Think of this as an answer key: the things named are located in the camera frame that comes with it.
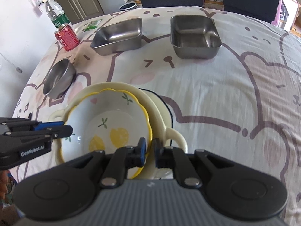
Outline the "person's left hand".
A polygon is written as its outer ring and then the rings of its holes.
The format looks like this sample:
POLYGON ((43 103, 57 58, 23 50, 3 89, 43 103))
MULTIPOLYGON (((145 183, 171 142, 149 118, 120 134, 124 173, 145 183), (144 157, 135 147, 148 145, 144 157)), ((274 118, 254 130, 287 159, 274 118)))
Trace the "person's left hand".
POLYGON ((0 173, 0 196, 1 196, 1 209, 3 208, 3 201, 5 201, 8 193, 7 185, 9 183, 8 170, 1 170, 0 173))

